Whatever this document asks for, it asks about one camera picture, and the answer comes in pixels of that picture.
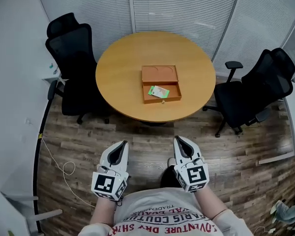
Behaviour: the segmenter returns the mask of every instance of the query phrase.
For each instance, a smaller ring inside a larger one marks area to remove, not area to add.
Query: white wall
[[[50,55],[49,21],[40,0],[0,0],[0,190],[32,194],[37,133],[48,85],[40,79]]]

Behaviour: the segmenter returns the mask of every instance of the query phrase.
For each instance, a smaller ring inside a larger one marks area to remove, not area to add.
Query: chair armrest
[[[57,80],[55,81],[52,81],[50,83],[50,86],[49,86],[49,90],[48,90],[48,100],[53,100],[54,97],[55,97],[55,94],[58,94],[60,95],[61,97],[63,97],[63,92],[61,92],[58,88],[57,88]]]
[[[228,76],[228,79],[227,79],[227,82],[230,82],[232,77],[234,76],[234,73],[236,71],[236,69],[240,69],[240,68],[243,68],[242,64],[238,61],[228,61],[225,63],[227,69],[231,69],[231,72]]]
[[[257,122],[262,122],[266,120],[270,116],[270,109],[265,108],[261,112],[256,114],[256,120]]]

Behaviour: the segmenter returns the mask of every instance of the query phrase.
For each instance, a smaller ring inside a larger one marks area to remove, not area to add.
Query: black office chair
[[[101,96],[96,80],[97,63],[93,56],[91,28],[88,24],[79,24],[74,30],[48,38],[46,47],[54,57],[64,79],[64,90],[57,89],[57,82],[51,83],[48,99],[55,93],[62,96],[62,113],[65,116],[77,116],[78,124],[89,112],[101,112],[106,102]]]
[[[236,69],[243,68],[242,64],[229,61],[225,65],[231,72],[226,83],[215,86],[217,107],[203,107],[203,111],[216,110],[224,117],[215,137],[220,137],[225,123],[235,129],[238,135],[242,132],[240,126],[264,121],[270,114],[266,106],[293,91],[291,78],[295,66],[281,48],[264,50],[252,70],[241,78],[241,82],[231,82],[231,79]]]
[[[71,12],[62,15],[48,24],[47,37],[57,37],[63,33],[74,30],[77,26],[79,26],[79,23],[75,19],[74,13]]]

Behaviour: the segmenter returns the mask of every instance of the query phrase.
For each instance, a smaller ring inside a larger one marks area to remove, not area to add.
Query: white t-shirt
[[[201,213],[195,196],[180,188],[132,193],[115,212],[114,226],[91,224],[79,236],[252,236],[231,210],[213,221]]]

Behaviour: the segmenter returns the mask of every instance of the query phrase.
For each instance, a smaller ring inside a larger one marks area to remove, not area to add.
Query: round wooden table
[[[143,65],[175,65],[181,100],[143,103]],[[113,43],[101,56],[96,82],[104,99],[131,118],[168,122],[187,117],[211,98],[215,71],[210,58],[185,37],[164,31],[135,33]]]

